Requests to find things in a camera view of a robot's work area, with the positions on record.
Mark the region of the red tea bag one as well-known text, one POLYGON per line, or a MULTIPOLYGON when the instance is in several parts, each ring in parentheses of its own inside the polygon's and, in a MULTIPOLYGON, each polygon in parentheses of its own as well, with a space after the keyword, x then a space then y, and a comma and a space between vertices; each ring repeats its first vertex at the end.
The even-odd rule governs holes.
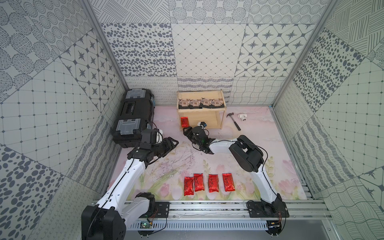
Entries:
POLYGON ((188 117, 180 117, 181 129, 188 128, 190 126, 188 117))

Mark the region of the floral tea bag one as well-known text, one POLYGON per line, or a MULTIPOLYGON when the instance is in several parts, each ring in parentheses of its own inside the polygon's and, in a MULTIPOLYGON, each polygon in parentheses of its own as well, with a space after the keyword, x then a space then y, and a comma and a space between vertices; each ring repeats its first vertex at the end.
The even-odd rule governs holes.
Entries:
POLYGON ((178 109, 190 109, 190 100, 189 99, 179 99, 178 100, 178 109))

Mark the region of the red tea bag two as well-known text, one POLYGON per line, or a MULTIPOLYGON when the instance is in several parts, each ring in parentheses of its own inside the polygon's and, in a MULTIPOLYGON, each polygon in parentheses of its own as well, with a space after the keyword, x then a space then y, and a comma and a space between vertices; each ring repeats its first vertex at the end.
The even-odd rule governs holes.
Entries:
POLYGON ((184 196, 194 195, 194 178, 185 177, 184 178, 184 196))

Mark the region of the floral tea bag four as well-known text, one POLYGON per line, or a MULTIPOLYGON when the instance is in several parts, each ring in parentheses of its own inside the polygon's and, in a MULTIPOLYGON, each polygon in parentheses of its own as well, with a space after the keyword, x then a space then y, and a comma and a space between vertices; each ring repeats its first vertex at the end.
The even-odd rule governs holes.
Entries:
POLYGON ((211 100, 211 106, 212 108, 224 108, 225 107, 225 101, 223 99, 212 99, 211 100))

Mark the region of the red tea bag three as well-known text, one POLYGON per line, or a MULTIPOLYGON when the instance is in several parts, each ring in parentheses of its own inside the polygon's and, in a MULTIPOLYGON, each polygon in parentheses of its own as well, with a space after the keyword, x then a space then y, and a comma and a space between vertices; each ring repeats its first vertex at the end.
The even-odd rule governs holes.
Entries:
POLYGON ((204 175, 202 173, 194 174, 194 186, 195 186, 195 192, 205 190, 204 175))

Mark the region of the red tea bag four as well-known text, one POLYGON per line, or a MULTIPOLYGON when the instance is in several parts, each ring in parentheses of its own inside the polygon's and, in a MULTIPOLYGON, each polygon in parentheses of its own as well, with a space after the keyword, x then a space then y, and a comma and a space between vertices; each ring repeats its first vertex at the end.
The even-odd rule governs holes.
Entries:
POLYGON ((210 193, 219 192, 219 176, 209 174, 208 185, 210 193))

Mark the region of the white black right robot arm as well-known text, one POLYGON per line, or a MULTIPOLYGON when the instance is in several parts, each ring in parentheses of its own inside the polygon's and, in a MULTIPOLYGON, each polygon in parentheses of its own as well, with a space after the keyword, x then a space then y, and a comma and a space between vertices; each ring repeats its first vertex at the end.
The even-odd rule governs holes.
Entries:
POLYGON ((267 158, 264 157, 266 150, 255 145, 244 135, 233 140, 209 138, 202 126, 183 128, 183 134, 205 154, 232 154, 240 167, 251 174, 259 189, 264 211, 276 213, 279 207, 284 206, 281 195, 276 192, 266 173, 267 158))

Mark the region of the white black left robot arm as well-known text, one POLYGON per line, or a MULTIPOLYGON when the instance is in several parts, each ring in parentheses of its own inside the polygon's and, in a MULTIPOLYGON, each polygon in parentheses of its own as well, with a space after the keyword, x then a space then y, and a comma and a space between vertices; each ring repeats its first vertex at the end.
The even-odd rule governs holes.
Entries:
POLYGON ((144 130, 139 145, 128 153, 126 164, 110 189, 95 206, 87 206, 82 212, 82 239, 122 240, 127 227, 138 218, 151 217, 156 207, 153 194, 140 193, 129 205, 125 202, 144 170, 155 162, 154 157, 165 157, 178 144, 171 137, 163 137, 159 129, 144 130))

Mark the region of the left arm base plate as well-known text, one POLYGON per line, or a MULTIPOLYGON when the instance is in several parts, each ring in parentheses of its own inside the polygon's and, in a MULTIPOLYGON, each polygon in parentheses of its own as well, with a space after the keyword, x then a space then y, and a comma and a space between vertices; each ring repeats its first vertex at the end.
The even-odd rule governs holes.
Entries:
POLYGON ((165 219, 169 217, 170 202, 155 202, 149 211, 139 217, 139 219, 165 219))

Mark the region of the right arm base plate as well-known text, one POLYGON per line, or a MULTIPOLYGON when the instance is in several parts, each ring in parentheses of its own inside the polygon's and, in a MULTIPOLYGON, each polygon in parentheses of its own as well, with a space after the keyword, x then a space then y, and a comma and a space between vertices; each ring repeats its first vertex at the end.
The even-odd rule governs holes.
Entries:
POLYGON ((274 201, 269 204, 265 201, 246 202, 250 218, 289 218, 290 214, 285 202, 280 200, 274 201))

